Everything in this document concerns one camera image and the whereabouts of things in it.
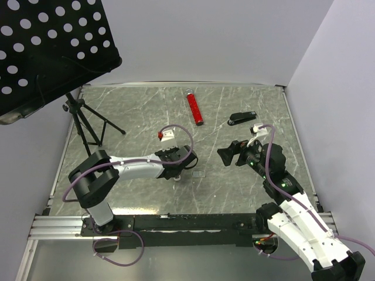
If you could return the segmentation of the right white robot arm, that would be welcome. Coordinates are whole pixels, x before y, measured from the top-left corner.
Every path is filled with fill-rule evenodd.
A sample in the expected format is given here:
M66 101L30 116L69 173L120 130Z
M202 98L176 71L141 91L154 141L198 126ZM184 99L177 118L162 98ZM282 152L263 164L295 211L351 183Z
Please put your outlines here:
M360 252L352 252L315 211L297 180L286 170L286 157L276 144L256 140L233 141L218 149L225 166L238 156L236 166L247 165L261 177L269 171L271 180L263 187L273 202L256 211L256 227L272 232L301 258L311 271L312 280L359 280L366 263Z

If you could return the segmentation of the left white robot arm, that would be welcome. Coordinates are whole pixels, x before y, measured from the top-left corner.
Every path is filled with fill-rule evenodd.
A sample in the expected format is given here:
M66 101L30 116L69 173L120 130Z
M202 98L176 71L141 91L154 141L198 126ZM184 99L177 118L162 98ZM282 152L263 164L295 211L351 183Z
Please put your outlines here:
M195 167L197 162L197 154L188 145L143 157L115 157L105 150L98 150L68 175L70 187L64 193L63 201L69 202L67 195L73 190L75 200L95 222L95 229L102 235L110 235L116 221L106 197L118 181L174 179L183 170Z

